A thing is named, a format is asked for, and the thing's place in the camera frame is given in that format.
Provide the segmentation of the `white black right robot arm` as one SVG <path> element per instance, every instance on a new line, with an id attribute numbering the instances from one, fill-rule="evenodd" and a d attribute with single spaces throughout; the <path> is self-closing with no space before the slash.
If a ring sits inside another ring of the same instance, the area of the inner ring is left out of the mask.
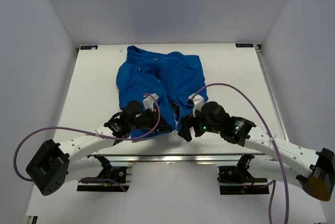
<path id="1" fill-rule="evenodd" d="M 320 201 L 330 201 L 334 189 L 334 152 L 301 147 L 281 138 L 271 137 L 254 122 L 230 116 L 217 102 L 205 102 L 201 96 L 189 98 L 193 111 L 184 120 L 179 135 L 191 141 L 210 132 L 230 144 L 259 151 L 267 158 L 243 154 L 233 174 L 247 182 L 253 178 L 287 182 Z"/>

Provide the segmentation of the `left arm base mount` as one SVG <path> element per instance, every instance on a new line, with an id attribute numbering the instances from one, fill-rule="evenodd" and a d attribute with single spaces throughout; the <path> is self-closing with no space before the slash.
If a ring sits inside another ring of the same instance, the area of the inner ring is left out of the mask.
<path id="1" fill-rule="evenodd" d="M 77 184 L 78 192 L 126 193 L 132 179 L 132 165 L 112 163 L 101 154 L 88 156 L 93 175 L 85 174 Z"/>

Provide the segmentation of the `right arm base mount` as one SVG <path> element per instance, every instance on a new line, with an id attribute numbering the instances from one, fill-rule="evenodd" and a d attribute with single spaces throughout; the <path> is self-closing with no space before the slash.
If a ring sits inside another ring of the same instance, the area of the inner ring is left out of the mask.
<path id="1" fill-rule="evenodd" d="M 250 162 L 263 155 L 228 155 L 217 159 L 218 185 L 221 195 L 268 195 L 267 178 L 255 178 L 249 172 Z"/>

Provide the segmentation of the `blue zip-up jacket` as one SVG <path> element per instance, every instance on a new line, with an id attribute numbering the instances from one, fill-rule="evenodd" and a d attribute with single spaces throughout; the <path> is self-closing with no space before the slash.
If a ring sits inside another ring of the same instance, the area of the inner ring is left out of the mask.
<path id="1" fill-rule="evenodd" d="M 132 100 L 142 102 L 145 93 L 157 94 L 161 119 L 170 127 L 168 133 L 181 130 L 182 119 L 193 112 L 187 102 L 190 95 L 199 91 L 208 100 L 199 56 L 180 52 L 163 54 L 129 46 L 116 85 L 121 109 Z"/>

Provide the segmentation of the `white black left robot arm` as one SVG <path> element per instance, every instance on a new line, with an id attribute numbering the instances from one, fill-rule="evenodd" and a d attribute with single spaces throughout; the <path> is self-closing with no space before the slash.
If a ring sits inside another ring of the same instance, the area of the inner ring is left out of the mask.
<path id="1" fill-rule="evenodd" d="M 61 143 L 45 141 L 26 172 L 43 196 L 51 195 L 68 181 L 81 180 L 83 170 L 93 169 L 93 176 L 85 178 L 85 182 L 110 181 L 113 168 L 97 152 L 128 140 L 135 130 L 143 130 L 140 138 L 148 138 L 151 134 L 171 132 L 172 127 L 158 107 L 145 108 L 140 102 L 131 101 L 95 132 L 84 131 L 83 136 Z"/>

